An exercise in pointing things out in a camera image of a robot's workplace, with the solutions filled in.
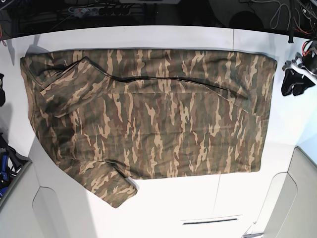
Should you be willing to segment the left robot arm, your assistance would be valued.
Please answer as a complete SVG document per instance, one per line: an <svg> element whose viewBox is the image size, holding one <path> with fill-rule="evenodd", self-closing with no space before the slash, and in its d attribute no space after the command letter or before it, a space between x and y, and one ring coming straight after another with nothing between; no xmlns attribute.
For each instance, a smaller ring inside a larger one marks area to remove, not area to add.
<svg viewBox="0 0 317 238"><path fill-rule="evenodd" d="M290 1L288 43L294 42L295 32L309 36L309 39L295 53L294 59L287 60L282 67L285 72L281 86L283 96L302 95L317 84L317 2L299 0L297 3L301 10L296 10L295 2Z"/></svg>

